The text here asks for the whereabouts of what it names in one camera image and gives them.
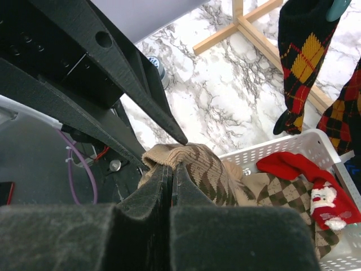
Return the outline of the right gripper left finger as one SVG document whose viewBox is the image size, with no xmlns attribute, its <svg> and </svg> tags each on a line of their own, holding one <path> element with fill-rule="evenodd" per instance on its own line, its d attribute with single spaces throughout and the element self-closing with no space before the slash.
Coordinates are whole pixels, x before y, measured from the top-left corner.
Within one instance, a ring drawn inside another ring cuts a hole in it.
<svg viewBox="0 0 361 271">
<path fill-rule="evenodd" d="M 173 173 L 157 166 L 120 204 L 1 208 L 2 270 L 169 270 Z"/>
</svg>

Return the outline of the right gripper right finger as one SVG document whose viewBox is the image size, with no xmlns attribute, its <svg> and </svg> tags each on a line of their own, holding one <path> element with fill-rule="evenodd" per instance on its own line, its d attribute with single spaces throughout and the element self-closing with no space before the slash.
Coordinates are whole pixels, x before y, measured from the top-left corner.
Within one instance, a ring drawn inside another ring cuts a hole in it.
<svg viewBox="0 0 361 271">
<path fill-rule="evenodd" d="M 319 270 L 301 216 L 283 207 L 219 207 L 174 173 L 170 209 L 172 270 Z"/>
</svg>

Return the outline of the beige brown argyle sock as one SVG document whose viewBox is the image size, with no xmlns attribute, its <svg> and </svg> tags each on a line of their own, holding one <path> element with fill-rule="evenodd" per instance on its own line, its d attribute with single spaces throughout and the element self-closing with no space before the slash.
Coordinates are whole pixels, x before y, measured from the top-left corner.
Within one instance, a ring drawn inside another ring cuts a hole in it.
<svg viewBox="0 0 361 271">
<path fill-rule="evenodd" d="M 219 206 L 241 206 L 247 202 L 240 182 L 241 166 L 220 158 L 206 145 L 190 143 L 157 144 L 142 155 L 142 162 L 149 171 L 141 177 L 138 187 L 149 181 L 158 166 L 173 170 L 183 164 L 191 181 L 215 204 Z"/>
</svg>

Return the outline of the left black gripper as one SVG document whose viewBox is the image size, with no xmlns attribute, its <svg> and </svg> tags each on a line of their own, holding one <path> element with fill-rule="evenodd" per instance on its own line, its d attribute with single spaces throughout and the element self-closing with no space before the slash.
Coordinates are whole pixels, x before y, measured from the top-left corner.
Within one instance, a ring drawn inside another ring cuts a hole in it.
<svg viewBox="0 0 361 271">
<path fill-rule="evenodd" d="M 1 57 L 6 109 L 72 127 L 147 169 L 144 148 L 120 117 L 34 78 L 41 75 L 104 108 L 126 94 L 177 142 L 188 142 L 157 68 L 91 1 L 1 1 Z"/>
</svg>

